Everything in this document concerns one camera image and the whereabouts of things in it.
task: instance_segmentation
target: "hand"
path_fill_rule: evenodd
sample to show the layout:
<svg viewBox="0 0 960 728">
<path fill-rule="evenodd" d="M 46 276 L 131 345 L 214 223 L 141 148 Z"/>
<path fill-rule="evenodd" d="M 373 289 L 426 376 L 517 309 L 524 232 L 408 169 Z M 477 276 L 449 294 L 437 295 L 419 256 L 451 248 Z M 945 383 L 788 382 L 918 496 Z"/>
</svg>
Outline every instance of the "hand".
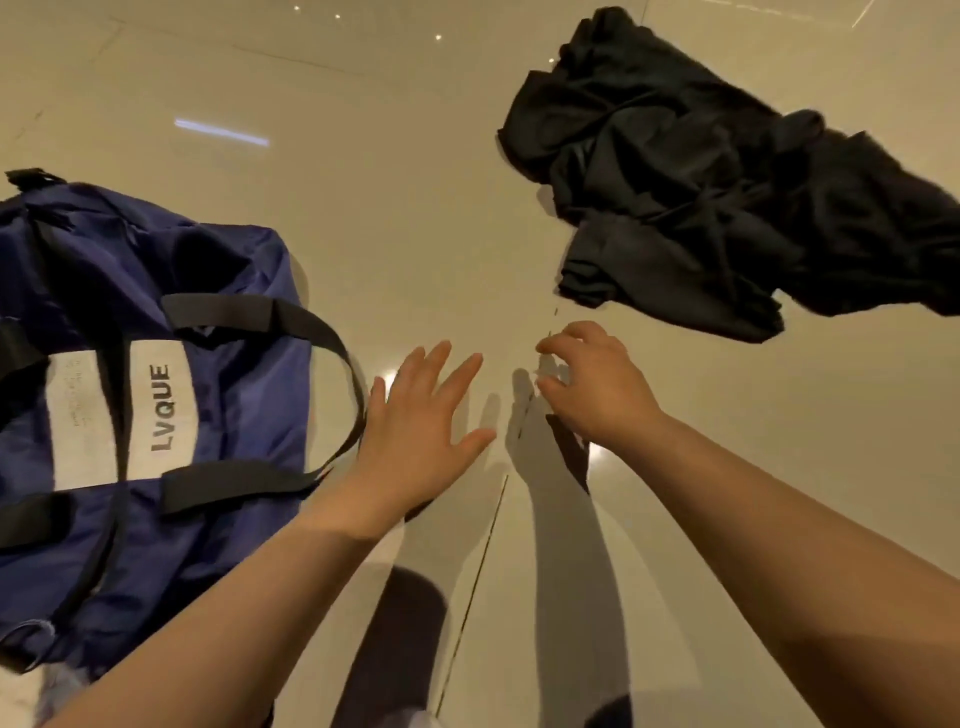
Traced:
<svg viewBox="0 0 960 728">
<path fill-rule="evenodd" d="M 373 380 L 367 428 L 356 463 L 337 488 L 338 507 L 332 507 L 330 498 L 318 499 L 316 506 L 311 504 L 314 521 L 336 521 L 349 511 L 347 530 L 383 535 L 406 513 L 449 488 L 493 442 L 494 430 L 476 429 L 456 445 L 450 443 L 453 413 L 483 356 L 471 356 L 437 387 L 449 356 L 448 341 L 430 354 L 423 347 L 414 349 L 397 371 L 389 398 L 383 378 Z"/>
<path fill-rule="evenodd" d="M 578 321 L 537 344 L 570 367 L 570 383 L 540 376 L 543 398 L 564 424 L 589 442 L 617 452 L 665 417 L 627 348 L 592 321 Z"/>
</svg>

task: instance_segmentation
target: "finger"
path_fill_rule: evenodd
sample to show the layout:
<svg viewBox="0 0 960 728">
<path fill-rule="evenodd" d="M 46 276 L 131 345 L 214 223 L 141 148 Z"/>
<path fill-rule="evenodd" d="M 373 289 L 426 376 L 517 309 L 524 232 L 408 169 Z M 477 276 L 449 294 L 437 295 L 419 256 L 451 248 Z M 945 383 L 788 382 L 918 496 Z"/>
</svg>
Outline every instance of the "finger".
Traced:
<svg viewBox="0 0 960 728">
<path fill-rule="evenodd" d="M 382 376 L 375 376 L 370 390 L 370 401 L 367 402 L 367 427 L 376 427 L 383 417 L 383 409 L 386 406 L 387 382 Z"/>
<path fill-rule="evenodd" d="M 570 366 L 576 362 L 583 351 L 584 342 L 578 341 L 565 333 L 555 333 L 547 336 L 537 344 L 539 353 L 550 353 L 558 356 Z"/>
<path fill-rule="evenodd" d="M 411 389 L 413 394 L 427 397 L 433 394 L 433 390 L 437 388 L 440 370 L 450 356 L 450 349 L 452 349 L 450 342 L 442 341 L 423 359 L 423 366 L 417 372 L 417 380 Z"/>
<path fill-rule="evenodd" d="M 464 439 L 453 447 L 457 477 L 466 473 L 495 439 L 496 430 L 489 427 L 475 429 L 466 434 Z"/>
<path fill-rule="evenodd" d="M 473 382 L 473 378 L 477 376 L 477 372 L 480 371 L 482 366 L 483 354 L 472 354 L 440 385 L 440 389 L 437 390 L 437 399 L 444 404 L 451 415 L 453 410 L 460 405 L 470 383 Z"/>
<path fill-rule="evenodd" d="M 588 344 L 604 344 L 610 338 L 607 330 L 595 321 L 574 321 L 564 327 L 564 333 Z"/>
<path fill-rule="evenodd" d="M 538 376 L 537 389 L 543 395 L 550 408 L 558 415 L 563 415 L 566 397 L 566 385 L 555 376 Z"/>
<path fill-rule="evenodd" d="M 626 345 L 616 338 L 616 336 L 607 337 L 607 346 L 609 346 L 611 349 L 616 349 L 618 352 L 628 353 Z"/>
<path fill-rule="evenodd" d="M 400 368 L 396 370 L 394 384 L 390 388 L 390 401 L 400 401 L 407 397 L 410 393 L 410 388 L 417 379 L 417 371 L 420 369 L 420 365 L 423 363 L 425 356 L 426 352 L 423 350 L 423 347 L 417 347 L 407 354 L 407 358 L 403 360 Z"/>
</svg>

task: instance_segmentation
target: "black strap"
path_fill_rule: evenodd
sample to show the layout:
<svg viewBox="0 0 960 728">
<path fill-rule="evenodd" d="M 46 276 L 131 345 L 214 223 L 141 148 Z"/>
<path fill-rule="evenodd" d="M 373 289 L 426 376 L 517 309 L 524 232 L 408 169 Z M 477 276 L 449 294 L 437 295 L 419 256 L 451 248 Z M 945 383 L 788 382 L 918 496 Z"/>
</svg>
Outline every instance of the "black strap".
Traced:
<svg viewBox="0 0 960 728">
<path fill-rule="evenodd" d="M 350 369 L 357 417 L 347 439 L 313 473 L 291 473 L 269 463 L 223 460 L 197 463 L 162 478 L 164 515 L 247 497 L 294 495 L 317 485 L 326 467 L 352 448 L 363 434 L 364 390 L 347 347 L 333 328 L 298 305 L 253 294 L 175 293 L 160 299 L 171 326 L 179 332 L 215 327 L 250 333 L 294 336 L 337 354 Z"/>
<path fill-rule="evenodd" d="M 0 381 L 14 372 L 48 361 L 27 341 L 23 327 L 10 319 L 0 321 Z"/>
<path fill-rule="evenodd" d="M 65 492 L 38 493 L 0 507 L 0 553 L 62 539 L 70 528 Z"/>
<path fill-rule="evenodd" d="M 214 460 L 177 468 L 161 480 L 160 513 L 173 516 L 240 498 L 289 496 L 316 487 L 323 469 L 295 473 L 262 460 Z"/>
<path fill-rule="evenodd" d="M 7 181 L 21 192 L 49 187 L 51 184 L 66 184 L 66 180 L 44 172 L 39 167 L 12 169 L 7 172 Z"/>
</svg>

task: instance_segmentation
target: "tile floor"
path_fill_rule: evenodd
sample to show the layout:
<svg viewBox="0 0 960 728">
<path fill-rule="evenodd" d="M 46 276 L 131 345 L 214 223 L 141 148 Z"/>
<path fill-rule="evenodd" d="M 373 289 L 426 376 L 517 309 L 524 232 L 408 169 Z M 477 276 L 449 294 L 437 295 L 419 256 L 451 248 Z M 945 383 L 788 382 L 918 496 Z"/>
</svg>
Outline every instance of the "tile floor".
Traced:
<svg viewBox="0 0 960 728">
<path fill-rule="evenodd" d="M 731 82 L 868 129 L 960 194 L 952 0 L 625 5 Z M 787 332 L 749 347 L 553 295 L 571 231 L 493 134 L 526 71 L 548 68 L 594 7 L 4 0 L 3 169 L 278 229 L 310 308 L 368 378 L 441 337 L 487 355 L 462 427 L 506 437 L 358 572 L 281 696 L 280 728 L 366 726 L 418 702 L 449 728 L 573 728 L 627 694 L 644 726 L 817 724 L 622 464 L 590 463 L 592 499 L 559 466 L 532 347 L 589 315 L 672 413 L 960 573 L 956 322 L 916 307 L 828 320 L 785 302 Z M 315 368 L 320 460 L 350 404 L 335 362 Z M 5 728 L 29 723 L 35 689 L 0 676 Z"/>
</svg>

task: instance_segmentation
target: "blue duffel bag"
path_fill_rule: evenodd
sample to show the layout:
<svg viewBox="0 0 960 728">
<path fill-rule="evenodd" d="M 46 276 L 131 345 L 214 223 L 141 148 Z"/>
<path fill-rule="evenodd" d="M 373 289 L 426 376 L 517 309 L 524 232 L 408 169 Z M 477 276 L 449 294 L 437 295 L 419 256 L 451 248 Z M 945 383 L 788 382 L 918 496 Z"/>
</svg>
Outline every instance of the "blue duffel bag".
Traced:
<svg viewBox="0 0 960 728">
<path fill-rule="evenodd" d="M 96 678 L 297 513 L 311 347 L 276 232 L 42 170 L 0 203 L 0 665 Z M 363 430 L 363 389 L 350 367 Z"/>
</svg>

